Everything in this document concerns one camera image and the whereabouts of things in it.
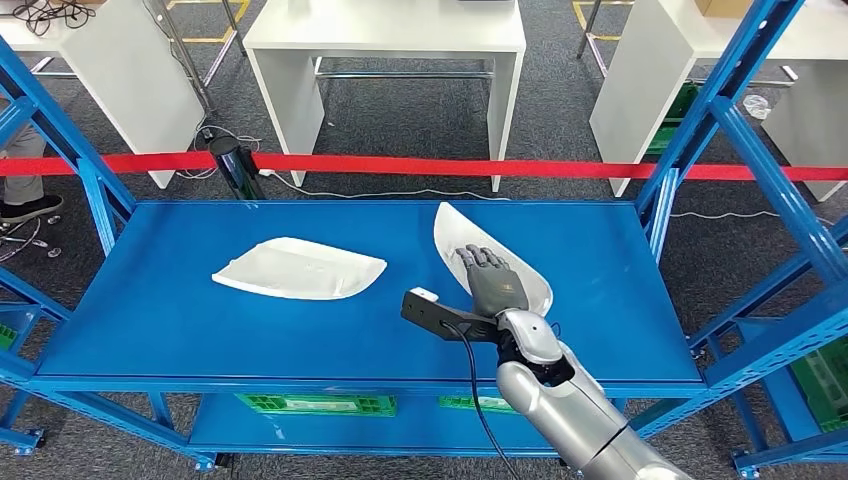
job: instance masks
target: cardboard box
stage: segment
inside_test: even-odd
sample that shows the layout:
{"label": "cardboard box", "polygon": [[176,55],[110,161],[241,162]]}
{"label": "cardboard box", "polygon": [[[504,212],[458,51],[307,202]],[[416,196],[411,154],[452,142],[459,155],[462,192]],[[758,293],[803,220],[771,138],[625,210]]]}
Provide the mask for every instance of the cardboard box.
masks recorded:
{"label": "cardboard box", "polygon": [[753,0],[695,0],[705,17],[742,18]]}

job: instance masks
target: blue shelf surface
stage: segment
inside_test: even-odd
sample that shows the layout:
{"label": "blue shelf surface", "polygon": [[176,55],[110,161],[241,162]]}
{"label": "blue shelf surface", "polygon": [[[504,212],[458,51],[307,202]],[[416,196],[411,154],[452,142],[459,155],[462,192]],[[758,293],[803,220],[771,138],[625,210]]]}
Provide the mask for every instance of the blue shelf surface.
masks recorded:
{"label": "blue shelf surface", "polygon": [[[433,243],[438,204],[141,203],[38,374],[465,382],[462,344],[399,314],[416,286],[471,307]],[[548,321],[602,382],[701,382],[631,204],[452,204],[548,279]],[[364,292],[336,301],[271,298],[211,280],[255,244],[283,236],[388,267]],[[493,381],[495,347],[475,351],[480,378]]]}
{"label": "blue shelf surface", "polygon": [[[496,455],[474,410],[439,407],[435,396],[401,396],[394,417],[262,415],[232,394],[204,395],[189,447],[227,453]],[[521,415],[486,413],[511,456],[557,456]]]}

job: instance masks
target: gray pants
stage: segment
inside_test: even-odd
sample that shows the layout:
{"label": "gray pants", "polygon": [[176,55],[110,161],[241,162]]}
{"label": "gray pants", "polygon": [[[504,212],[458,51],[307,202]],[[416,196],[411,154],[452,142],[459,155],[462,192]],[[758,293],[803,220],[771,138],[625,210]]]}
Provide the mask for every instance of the gray pants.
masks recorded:
{"label": "gray pants", "polygon": [[[6,150],[0,152],[0,156],[3,158],[41,157],[44,155],[44,147],[46,145],[47,142],[44,138],[32,126],[27,125],[6,146]],[[23,205],[26,202],[38,200],[43,196],[44,187],[41,184],[40,176],[24,175],[20,177],[6,177],[5,193],[3,194],[3,203],[6,205]]]}

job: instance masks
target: black cable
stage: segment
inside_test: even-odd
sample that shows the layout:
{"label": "black cable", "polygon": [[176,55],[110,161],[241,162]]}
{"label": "black cable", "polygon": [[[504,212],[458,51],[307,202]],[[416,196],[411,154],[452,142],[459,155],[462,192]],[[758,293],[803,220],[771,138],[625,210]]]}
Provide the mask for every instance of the black cable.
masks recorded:
{"label": "black cable", "polygon": [[50,29],[53,20],[63,19],[65,26],[77,29],[88,23],[96,12],[77,3],[77,0],[51,0],[58,3],[54,6],[47,0],[29,0],[12,10],[12,15],[26,22],[30,32],[42,36]]}
{"label": "black cable", "polygon": [[474,361],[474,350],[471,349],[471,343],[468,341],[468,338],[465,337],[465,334],[455,326],[447,322],[439,323],[442,327],[447,328],[454,335],[462,339],[462,343],[465,344],[465,350],[468,352],[468,363],[471,367],[471,396],[474,399],[474,408],[477,409],[477,416],[480,417],[480,423],[483,424],[483,430],[486,431],[486,435],[489,437],[489,441],[492,442],[492,446],[495,447],[498,455],[504,461],[504,464],[506,464],[506,468],[509,470],[512,478],[515,480],[521,480],[521,477],[518,476],[518,472],[516,472],[512,464],[509,463],[509,459],[506,458],[506,454],[503,453],[503,449],[501,449],[500,444],[498,444],[497,439],[495,439],[492,429],[489,428],[489,422],[486,421],[486,417],[483,415],[483,409],[480,408],[480,397],[477,394],[477,362]]}

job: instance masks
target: blue metal frame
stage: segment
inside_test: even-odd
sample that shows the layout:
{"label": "blue metal frame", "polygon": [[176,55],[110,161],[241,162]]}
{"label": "blue metal frame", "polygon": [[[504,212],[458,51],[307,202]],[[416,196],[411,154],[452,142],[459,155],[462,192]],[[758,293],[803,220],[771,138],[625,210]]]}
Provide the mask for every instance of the blue metal frame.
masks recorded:
{"label": "blue metal frame", "polygon": [[[642,220],[645,241],[659,262],[671,208],[677,187],[703,152],[718,128],[723,128],[741,157],[754,173],[766,197],[780,213],[789,231],[801,245],[801,253],[761,282],[745,297],[718,315],[701,332],[689,341],[692,349],[708,347],[714,362],[701,371],[702,380],[693,382],[607,382],[608,395],[616,398],[616,405],[624,407],[626,398],[664,398],[632,422],[643,436],[650,436],[679,422],[688,415],[731,396],[739,405],[742,419],[752,434],[759,453],[740,455],[737,466],[740,472],[749,472],[757,465],[780,463],[787,459],[818,461],[840,458],[848,452],[848,437],[843,432],[824,436],[793,438],[784,447],[769,450],[762,432],[745,404],[740,392],[753,382],[778,378],[783,367],[807,352],[848,331],[848,260],[839,248],[848,236],[848,219],[843,219],[830,231],[817,221],[797,189],[786,179],[774,159],[762,145],[744,118],[734,106],[745,85],[756,73],[768,51],[776,42],[801,7],[803,0],[755,0],[739,30],[730,41],[709,79],[701,89],[677,129],[669,148],[660,158],[653,175],[646,182],[633,203]],[[0,140],[9,137],[31,116],[31,122],[48,142],[82,177],[88,201],[95,218],[100,241],[108,255],[115,246],[117,229],[115,216],[127,223],[135,211],[135,200],[103,164],[97,153],[73,126],[47,92],[32,77],[14,52],[0,41],[0,93],[12,104],[0,114]],[[740,321],[747,318],[759,305],[779,293],[809,268],[814,268],[824,280],[826,288],[805,305],[787,315],[780,322],[763,321],[767,328],[757,342],[742,344],[732,352],[722,351],[719,338],[737,330]],[[67,321],[71,313],[50,300],[41,292],[17,277],[0,269],[0,285],[17,294],[26,303],[36,307],[41,314],[55,321]],[[9,306],[9,311],[20,311]],[[8,428],[28,394],[43,397],[74,411],[100,420],[123,431],[137,435],[158,445],[184,454],[197,462],[195,467],[205,470],[213,467],[215,454],[210,450],[250,452],[340,453],[351,446],[334,450],[324,447],[298,449],[270,444],[239,444],[197,442],[174,431],[173,420],[165,400],[165,392],[198,392],[208,395],[224,393],[315,393],[328,388],[326,383],[310,380],[284,380],[279,378],[180,378],[162,376],[101,377],[85,375],[39,374],[39,362],[31,363],[15,356],[16,350],[0,352],[0,375],[3,381],[20,390],[15,396],[0,427]],[[332,385],[334,393],[368,391],[384,388],[383,384],[369,381],[340,380]],[[407,382],[407,394],[439,395],[465,393],[467,386],[446,382]],[[92,391],[137,391],[148,394],[152,419],[132,412]],[[484,384],[481,394],[495,394],[496,387]],[[20,434],[0,430],[0,441],[22,439]],[[369,453],[377,450],[366,449]],[[383,449],[391,454],[400,450]],[[488,455],[474,449],[455,449],[451,454]],[[536,452],[540,455],[547,452]]]}

